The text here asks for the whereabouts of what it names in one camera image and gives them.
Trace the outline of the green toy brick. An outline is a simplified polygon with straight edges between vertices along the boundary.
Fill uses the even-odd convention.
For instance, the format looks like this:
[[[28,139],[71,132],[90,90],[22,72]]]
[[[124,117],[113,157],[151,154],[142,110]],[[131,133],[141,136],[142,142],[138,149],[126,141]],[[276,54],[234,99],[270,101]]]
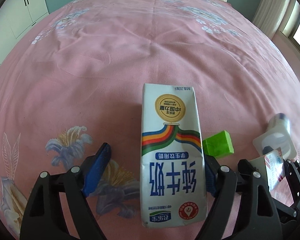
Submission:
[[[202,143],[204,153],[214,158],[224,158],[234,154],[230,134],[225,130],[205,138]]]

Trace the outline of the white blue bottle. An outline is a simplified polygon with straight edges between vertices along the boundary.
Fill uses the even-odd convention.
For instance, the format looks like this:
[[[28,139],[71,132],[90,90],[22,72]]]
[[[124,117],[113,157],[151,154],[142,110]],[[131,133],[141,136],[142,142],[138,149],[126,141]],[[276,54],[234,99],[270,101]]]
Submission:
[[[260,156],[267,154],[270,148],[280,147],[283,159],[294,159],[297,152],[290,132],[290,120],[284,113],[278,113],[269,120],[266,132],[253,140],[253,145]]]

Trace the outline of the white milk carton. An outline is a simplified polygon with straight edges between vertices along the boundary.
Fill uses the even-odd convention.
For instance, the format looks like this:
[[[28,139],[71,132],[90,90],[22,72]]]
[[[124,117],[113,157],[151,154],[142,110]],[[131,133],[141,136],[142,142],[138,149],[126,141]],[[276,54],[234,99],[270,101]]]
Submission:
[[[206,218],[205,161],[193,87],[143,86],[140,205],[147,228]]]

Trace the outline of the small white paper box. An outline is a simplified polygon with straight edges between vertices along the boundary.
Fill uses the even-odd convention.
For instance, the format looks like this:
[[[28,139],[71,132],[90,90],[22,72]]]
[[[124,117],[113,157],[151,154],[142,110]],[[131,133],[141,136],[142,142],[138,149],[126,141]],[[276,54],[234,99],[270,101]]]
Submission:
[[[277,185],[284,179],[284,163],[281,148],[272,150],[249,163],[260,173],[261,177],[268,185],[269,192],[273,191]]]

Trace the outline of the pink floral bed cover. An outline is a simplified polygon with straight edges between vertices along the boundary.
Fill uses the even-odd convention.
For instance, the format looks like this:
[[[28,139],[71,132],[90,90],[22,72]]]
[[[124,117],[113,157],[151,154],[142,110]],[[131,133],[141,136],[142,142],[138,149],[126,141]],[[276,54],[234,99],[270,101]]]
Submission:
[[[88,198],[108,239],[194,239],[201,223],[141,223],[145,83],[194,88],[202,136],[230,133],[236,168],[285,113],[300,160],[300,81],[281,51],[218,0],[75,0],[33,27],[0,65],[0,220],[20,235],[40,172],[63,173],[107,142],[111,161]]]

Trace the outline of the white wardrobe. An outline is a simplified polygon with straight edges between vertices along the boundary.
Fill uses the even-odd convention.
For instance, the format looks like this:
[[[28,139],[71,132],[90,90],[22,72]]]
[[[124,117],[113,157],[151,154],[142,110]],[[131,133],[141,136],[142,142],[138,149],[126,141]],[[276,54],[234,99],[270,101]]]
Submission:
[[[0,65],[32,27],[49,14],[45,0],[6,0],[0,8]]]

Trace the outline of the white curtain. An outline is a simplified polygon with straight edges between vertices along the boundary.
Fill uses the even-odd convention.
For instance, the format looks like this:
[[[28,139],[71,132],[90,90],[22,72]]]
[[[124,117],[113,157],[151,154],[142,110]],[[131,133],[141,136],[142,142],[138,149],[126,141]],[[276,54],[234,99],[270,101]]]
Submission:
[[[290,0],[261,0],[253,18],[253,24],[272,39],[277,32]]]

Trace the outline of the window with frame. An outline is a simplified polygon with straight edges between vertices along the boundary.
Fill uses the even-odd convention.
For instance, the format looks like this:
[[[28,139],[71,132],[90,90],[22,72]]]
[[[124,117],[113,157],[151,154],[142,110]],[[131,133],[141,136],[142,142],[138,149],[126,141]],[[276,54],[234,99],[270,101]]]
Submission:
[[[300,52],[300,4],[297,0],[290,0],[282,24],[281,32]]]

